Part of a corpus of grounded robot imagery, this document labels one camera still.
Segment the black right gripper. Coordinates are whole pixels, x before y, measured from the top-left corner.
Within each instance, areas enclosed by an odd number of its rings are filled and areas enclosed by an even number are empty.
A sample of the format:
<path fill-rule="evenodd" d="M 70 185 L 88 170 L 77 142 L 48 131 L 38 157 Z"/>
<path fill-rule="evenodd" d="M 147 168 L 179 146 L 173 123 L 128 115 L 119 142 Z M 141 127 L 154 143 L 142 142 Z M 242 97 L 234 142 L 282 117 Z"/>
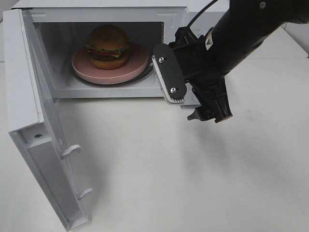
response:
<path fill-rule="evenodd" d="M 190 83 L 193 94 L 200 106 L 187 117 L 190 120 L 215 123 L 232 117 L 225 77 L 218 65 L 206 55 L 205 36 L 197 37 L 188 27 L 180 27 L 175 33 L 175 41 L 169 43 L 184 76 Z"/>

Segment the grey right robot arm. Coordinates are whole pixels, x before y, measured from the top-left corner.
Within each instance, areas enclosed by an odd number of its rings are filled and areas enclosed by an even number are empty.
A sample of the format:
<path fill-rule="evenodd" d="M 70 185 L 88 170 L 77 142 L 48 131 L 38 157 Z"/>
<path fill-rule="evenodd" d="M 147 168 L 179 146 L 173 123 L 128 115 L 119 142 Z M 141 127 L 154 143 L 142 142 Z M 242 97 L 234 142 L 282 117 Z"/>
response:
<path fill-rule="evenodd" d="M 206 35 L 196 36 L 189 26 L 178 28 L 170 47 L 200 103 L 188 120 L 231 117 L 225 76 L 282 24 L 308 21 L 306 0 L 232 0 Z"/>

